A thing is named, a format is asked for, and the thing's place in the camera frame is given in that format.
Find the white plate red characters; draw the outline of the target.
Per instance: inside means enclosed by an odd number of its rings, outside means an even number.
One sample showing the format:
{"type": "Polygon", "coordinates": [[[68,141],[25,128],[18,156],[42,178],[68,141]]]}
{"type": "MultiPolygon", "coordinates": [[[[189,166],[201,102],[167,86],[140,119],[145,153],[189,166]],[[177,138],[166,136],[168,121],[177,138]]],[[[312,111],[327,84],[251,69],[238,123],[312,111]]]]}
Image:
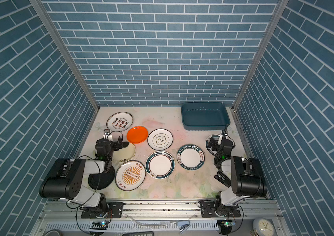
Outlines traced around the white plate red characters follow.
{"type": "Polygon", "coordinates": [[[107,120],[107,129],[110,131],[125,131],[133,124],[134,118],[130,113],[119,112],[110,116],[107,120]]]}

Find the white plate teal lettered rim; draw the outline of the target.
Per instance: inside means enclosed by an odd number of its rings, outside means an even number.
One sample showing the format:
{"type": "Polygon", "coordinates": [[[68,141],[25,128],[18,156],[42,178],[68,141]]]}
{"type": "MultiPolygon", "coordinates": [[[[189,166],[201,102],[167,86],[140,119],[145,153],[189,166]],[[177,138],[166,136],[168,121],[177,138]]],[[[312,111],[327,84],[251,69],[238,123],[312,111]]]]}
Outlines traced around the white plate teal lettered rim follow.
{"type": "Polygon", "coordinates": [[[183,145],[177,151],[177,161],[185,170],[195,171],[204,165],[204,152],[196,145],[183,145]]]}

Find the white plate teal red rim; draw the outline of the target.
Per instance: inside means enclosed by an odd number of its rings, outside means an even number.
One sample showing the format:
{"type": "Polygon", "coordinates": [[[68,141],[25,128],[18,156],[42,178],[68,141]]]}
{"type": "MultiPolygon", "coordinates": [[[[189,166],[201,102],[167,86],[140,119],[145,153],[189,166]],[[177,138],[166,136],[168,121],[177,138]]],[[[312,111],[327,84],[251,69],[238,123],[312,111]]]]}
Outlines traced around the white plate teal red rim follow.
{"type": "Polygon", "coordinates": [[[156,151],[146,160],[146,172],[154,179],[165,179],[169,177],[175,168],[173,156],[166,151],[156,151]]]}

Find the white plate teal red band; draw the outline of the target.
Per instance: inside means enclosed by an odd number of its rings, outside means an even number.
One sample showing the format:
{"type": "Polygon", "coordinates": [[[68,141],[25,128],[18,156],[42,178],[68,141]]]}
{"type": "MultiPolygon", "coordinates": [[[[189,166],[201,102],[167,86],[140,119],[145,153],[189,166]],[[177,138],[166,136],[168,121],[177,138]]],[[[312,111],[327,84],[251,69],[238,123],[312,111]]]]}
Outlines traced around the white plate teal red band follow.
{"type": "Polygon", "coordinates": [[[218,149],[220,148],[220,145],[218,144],[219,138],[220,138],[220,134],[213,134],[207,137],[206,139],[206,142],[205,142],[206,149],[213,156],[216,155],[218,149]]]}

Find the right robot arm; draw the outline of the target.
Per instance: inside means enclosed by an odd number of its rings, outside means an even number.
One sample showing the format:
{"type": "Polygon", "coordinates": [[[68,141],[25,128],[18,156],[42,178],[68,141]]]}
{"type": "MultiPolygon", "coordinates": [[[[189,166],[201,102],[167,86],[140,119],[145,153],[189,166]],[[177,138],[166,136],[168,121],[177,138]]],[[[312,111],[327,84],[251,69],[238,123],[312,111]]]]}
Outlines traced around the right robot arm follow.
{"type": "Polygon", "coordinates": [[[261,163],[255,158],[233,156],[235,144],[231,138],[213,135],[207,142],[209,152],[214,155],[214,166],[218,169],[214,176],[226,187],[215,197],[214,212],[219,217],[237,217],[239,202],[267,195],[267,186],[261,163]]]}

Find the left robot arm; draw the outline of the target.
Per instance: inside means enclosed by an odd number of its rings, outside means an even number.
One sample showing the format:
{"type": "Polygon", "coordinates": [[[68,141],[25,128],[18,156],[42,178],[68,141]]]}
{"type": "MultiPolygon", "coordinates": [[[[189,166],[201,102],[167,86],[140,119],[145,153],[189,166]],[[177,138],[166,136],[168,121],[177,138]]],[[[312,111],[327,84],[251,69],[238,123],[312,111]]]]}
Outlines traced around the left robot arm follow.
{"type": "Polygon", "coordinates": [[[129,142],[122,139],[102,138],[96,142],[94,158],[83,155],[76,159],[57,159],[40,186],[40,196],[77,204],[82,218],[119,218],[123,205],[108,204],[100,190],[115,178],[114,152],[128,146],[129,142]]]}

